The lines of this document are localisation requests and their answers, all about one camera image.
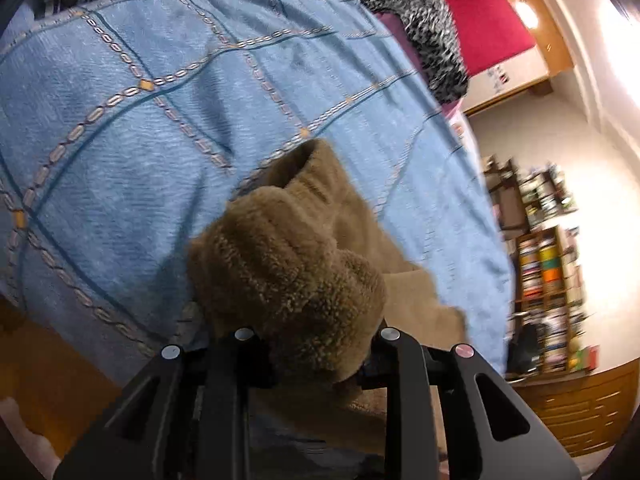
wooden furniture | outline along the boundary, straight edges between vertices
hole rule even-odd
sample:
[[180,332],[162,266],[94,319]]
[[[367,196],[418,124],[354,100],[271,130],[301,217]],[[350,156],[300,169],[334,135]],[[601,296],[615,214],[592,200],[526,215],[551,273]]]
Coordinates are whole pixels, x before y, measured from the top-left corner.
[[563,181],[556,183],[549,169],[531,174],[521,181],[520,194],[532,229],[549,218],[577,210]]
[[484,179],[494,207],[499,209],[498,224],[506,240],[530,232],[527,214],[522,203],[516,167],[510,159],[500,168],[491,159]]
[[[532,252],[525,253],[523,248]],[[547,377],[564,375],[569,371],[569,341],[572,338],[572,332],[570,329],[570,301],[561,263],[562,244],[558,227],[519,236],[516,238],[516,250],[518,252],[518,272],[515,311],[531,312],[532,316],[528,320],[538,318],[538,322],[542,322],[542,317],[553,311],[556,314],[561,314],[560,321],[564,324],[564,335],[555,333],[542,336],[540,341],[542,352],[538,371]],[[554,260],[557,265],[545,269],[545,263]],[[538,272],[526,275],[527,272],[530,272],[527,266],[534,265],[536,262],[538,263]],[[553,272],[555,279],[548,279],[546,276],[548,272]],[[530,283],[529,280],[540,280],[540,290],[530,288],[529,291],[533,290],[533,293],[528,292],[527,283]],[[522,322],[522,318],[517,317],[516,322]],[[547,350],[549,347],[557,346],[563,347]]]
[[640,471],[640,411],[626,427],[604,462],[589,476],[590,480],[637,480]]
[[579,456],[620,439],[635,407],[638,370],[636,359],[588,377],[514,388],[564,448]]

screw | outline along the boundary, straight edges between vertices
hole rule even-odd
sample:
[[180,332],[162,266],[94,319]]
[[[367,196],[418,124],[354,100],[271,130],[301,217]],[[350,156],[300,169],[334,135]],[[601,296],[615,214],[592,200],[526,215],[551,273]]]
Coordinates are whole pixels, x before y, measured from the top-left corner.
[[456,354],[464,359],[469,359],[474,356],[475,352],[469,345],[458,345],[456,346]]
[[400,332],[390,326],[383,328],[380,331],[380,335],[382,336],[382,339],[386,339],[387,341],[395,341],[396,339],[400,339]]
[[254,336],[254,331],[250,328],[239,328],[236,330],[235,336],[238,341],[247,341]]
[[180,355],[180,347],[176,345],[167,345],[162,349],[160,355],[167,360],[175,359]]

ceiling light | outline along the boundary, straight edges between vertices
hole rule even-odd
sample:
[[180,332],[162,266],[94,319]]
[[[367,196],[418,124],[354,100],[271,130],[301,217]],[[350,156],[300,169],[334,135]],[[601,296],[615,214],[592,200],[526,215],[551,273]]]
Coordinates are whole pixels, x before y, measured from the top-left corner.
[[522,23],[524,23],[527,28],[536,28],[538,26],[538,17],[527,2],[518,0],[513,7],[516,9]]

white wall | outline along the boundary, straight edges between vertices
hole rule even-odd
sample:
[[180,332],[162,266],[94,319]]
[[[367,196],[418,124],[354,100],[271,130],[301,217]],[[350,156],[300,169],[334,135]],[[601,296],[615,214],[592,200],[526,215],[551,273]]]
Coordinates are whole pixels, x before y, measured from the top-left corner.
[[[575,63],[585,114],[640,174],[640,23],[609,0],[545,0]],[[559,92],[574,86],[558,80]]]
[[585,344],[600,345],[606,370],[640,356],[640,184],[608,137],[557,94],[521,94],[474,115],[482,156],[514,156],[521,168],[548,161],[565,172],[579,211],[586,286]]

bed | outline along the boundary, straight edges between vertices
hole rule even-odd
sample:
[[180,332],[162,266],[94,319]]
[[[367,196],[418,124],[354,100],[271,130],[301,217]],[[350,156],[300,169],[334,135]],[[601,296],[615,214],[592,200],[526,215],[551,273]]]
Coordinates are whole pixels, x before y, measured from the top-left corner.
[[354,0],[95,0],[0,39],[2,293],[116,384],[206,344],[190,238],[323,137],[498,370],[512,297],[483,182]]

